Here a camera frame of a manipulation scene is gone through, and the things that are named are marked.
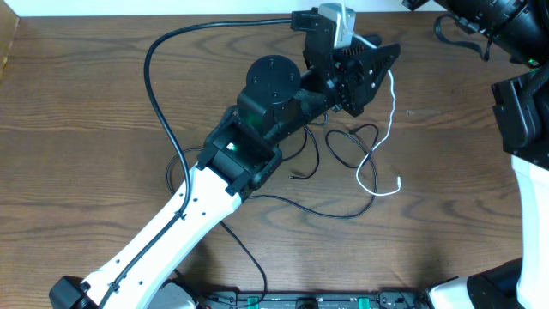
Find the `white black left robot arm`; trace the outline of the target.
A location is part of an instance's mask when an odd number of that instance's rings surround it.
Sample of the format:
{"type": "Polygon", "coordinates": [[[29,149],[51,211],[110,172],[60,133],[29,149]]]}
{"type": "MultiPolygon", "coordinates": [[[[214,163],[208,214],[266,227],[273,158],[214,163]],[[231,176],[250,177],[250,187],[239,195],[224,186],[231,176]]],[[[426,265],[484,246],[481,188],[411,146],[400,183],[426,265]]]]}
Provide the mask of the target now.
{"type": "Polygon", "coordinates": [[[85,278],[62,277],[51,288],[51,304],[150,306],[198,242],[279,167],[280,142],[333,106],[359,116],[400,52],[397,44],[372,48],[361,40],[343,49],[307,45],[306,72],[283,56],[259,58],[168,203],[102,267],[85,278]]]}

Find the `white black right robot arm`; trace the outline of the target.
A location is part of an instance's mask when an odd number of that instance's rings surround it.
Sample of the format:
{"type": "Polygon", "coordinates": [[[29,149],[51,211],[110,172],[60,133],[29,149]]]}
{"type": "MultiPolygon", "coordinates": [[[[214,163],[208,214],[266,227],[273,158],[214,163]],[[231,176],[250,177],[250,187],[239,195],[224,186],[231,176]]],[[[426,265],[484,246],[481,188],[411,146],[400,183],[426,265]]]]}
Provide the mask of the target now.
{"type": "Polygon", "coordinates": [[[427,288],[418,308],[548,306],[548,3],[545,0],[436,0],[464,32],[510,54],[528,73],[492,84],[503,150],[519,186],[522,257],[427,288]]]}

